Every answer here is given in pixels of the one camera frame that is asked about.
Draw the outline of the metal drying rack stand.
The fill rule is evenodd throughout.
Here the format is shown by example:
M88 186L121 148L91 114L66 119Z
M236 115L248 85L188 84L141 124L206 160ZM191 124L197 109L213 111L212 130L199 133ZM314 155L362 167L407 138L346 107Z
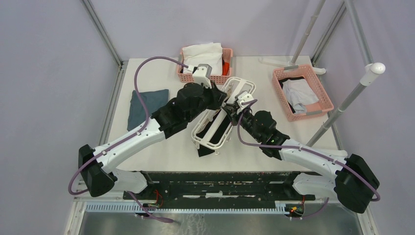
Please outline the metal drying rack stand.
M275 67L280 67L284 69L293 69L297 66L296 61L300 55L301 50L303 49L306 40L308 39L311 30L320 15L320 12L323 8L325 1L319 1L316 10L314 11L310 22L306 28L305 33L303 34L299 45L295 51L293 58L285 61L279 61L275 59L266 59L265 57L260 57L259 62L266 65L271 65ZM321 36L314 52L311 56L311 64L314 66L318 63L321 56L323 55L325 47L328 45L331 37L333 36L336 27L340 23L344 14L348 13L353 32L355 34L357 44L365 64L365 74L360 79L358 85L352 90L352 92L345 98L345 100L336 108L333 112L329 111L327 113L328 119L324 122L319 130L313 135L313 137L307 142L307 146L312 147L326 132L331 129L333 136L336 141L337 148L341 150L343 148L342 143L338 137L338 131L335 126L335 121L344 113L344 111L353 103L353 101L368 87L371 85L379 75L383 74L386 70L386 66L383 63L375 63L372 57L372 53L368 46L362 25L360 23L355 5L352 0L342 0L335 11L333 17L331 18L326 30Z

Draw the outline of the white clip hanger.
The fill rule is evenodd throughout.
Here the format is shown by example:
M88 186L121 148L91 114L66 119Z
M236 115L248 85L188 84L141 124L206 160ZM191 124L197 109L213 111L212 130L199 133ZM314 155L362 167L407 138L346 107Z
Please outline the white clip hanger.
M231 77L225 82L221 91L227 96L221 108L206 111L191 131L199 157L218 154L219 149L230 140L238 115L253 102L255 90L254 82L239 77Z

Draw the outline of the pink basket with white cloth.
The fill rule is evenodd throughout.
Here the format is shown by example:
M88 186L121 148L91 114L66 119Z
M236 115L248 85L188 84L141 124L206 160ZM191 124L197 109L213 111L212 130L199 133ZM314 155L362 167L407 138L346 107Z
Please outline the pink basket with white cloth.
M211 75L210 78L215 81L217 85L224 85L224 83L232 76L232 60L233 50L231 48L222 49L222 75ZM183 73L183 66L176 66L176 73L182 83L193 82L191 74Z

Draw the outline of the light grey underwear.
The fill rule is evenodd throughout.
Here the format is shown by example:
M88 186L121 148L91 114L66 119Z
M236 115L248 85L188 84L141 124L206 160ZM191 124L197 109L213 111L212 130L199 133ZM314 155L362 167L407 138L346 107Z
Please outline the light grey underwear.
M280 85L294 114L306 113L307 105L319 102L317 95L303 77L284 79Z

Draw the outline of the folded blue-grey cloth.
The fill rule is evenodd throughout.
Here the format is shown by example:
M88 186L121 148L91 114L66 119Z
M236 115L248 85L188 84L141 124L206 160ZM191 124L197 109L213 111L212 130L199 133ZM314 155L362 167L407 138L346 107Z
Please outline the folded blue-grey cloth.
M144 101L149 116L151 116L157 109L166 105L169 101L169 89L163 89L158 91L150 91L140 93L142 100ZM131 131L146 120L146 114L140 99L137 96L136 91L132 91L130 100L129 116L127 121L127 131Z

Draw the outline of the pink basket with underwear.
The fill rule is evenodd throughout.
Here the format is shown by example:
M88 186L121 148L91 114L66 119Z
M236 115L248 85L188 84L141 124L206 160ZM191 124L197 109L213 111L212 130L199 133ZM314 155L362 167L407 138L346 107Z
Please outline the pink basket with underwear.
M275 69L272 84L288 121L323 116L334 108L308 64Z

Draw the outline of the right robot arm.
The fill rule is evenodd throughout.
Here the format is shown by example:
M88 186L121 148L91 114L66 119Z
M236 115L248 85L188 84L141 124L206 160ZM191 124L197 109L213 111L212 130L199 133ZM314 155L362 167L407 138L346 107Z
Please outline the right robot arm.
M245 108L237 103L225 104L222 108L239 136L243 129L256 141L248 143L240 139L240 142L258 147L270 158L295 163L315 172L311 176L301 173L284 184L282 192L287 199L322 193L327 198L335 196L343 206L356 213L365 212L370 202L381 199L377 191L380 182L361 156L337 156L304 146L278 131L270 112L261 110L252 114L252 105L249 101L245 102Z

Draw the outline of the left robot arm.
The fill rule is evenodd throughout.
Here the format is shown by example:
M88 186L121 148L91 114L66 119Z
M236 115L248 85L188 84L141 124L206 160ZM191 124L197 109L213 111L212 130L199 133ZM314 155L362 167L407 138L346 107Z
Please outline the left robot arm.
M113 189L131 191L142 199L150 198L154 186L137 171L117 167L141 150L161 142L187 128L205 110L219 110L227 93L212 82L210 88L187 83L176 97L158 108L147 120L113 142L92 148L88 144L78 150L78 171L92 197Z

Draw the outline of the white crumpled cloth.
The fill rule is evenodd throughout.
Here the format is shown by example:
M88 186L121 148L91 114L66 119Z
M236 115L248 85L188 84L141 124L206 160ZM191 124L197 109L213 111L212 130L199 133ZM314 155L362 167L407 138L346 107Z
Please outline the white crumpled cloth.
M183 64L197 66L208 64L212 67L211 75L222 75L223 48L221 43L207 43L184 47Z

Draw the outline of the black underwear beige waistband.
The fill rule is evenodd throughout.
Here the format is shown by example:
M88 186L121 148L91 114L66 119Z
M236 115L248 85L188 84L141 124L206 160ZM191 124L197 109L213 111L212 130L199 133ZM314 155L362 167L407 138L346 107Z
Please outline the black underwear beige waistband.
M191 132L198 156L218 154L229 140L231 132L232 124L225 111L208 111Z

